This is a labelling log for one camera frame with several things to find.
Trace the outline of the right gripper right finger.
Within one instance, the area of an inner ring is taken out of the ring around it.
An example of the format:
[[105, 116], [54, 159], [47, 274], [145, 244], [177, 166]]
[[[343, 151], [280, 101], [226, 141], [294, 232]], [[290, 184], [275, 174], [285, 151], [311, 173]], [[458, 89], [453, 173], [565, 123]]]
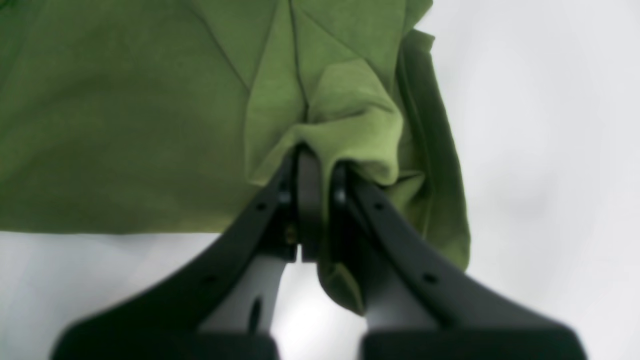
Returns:
[[359, 287], [361, 360], [586, 359], [571, 328], [468, 277], [345, 161], [331, 176], [330, 240]]

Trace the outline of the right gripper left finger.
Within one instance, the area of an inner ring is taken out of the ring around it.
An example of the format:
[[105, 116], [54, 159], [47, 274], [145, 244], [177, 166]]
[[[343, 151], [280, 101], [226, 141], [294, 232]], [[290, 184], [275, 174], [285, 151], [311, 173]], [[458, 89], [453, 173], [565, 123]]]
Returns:
[[53, 360], [278, 360], [281, 276], [323, 238], [322, 169], [307, 145], [214, 243], [146, 291], [71, 325]]

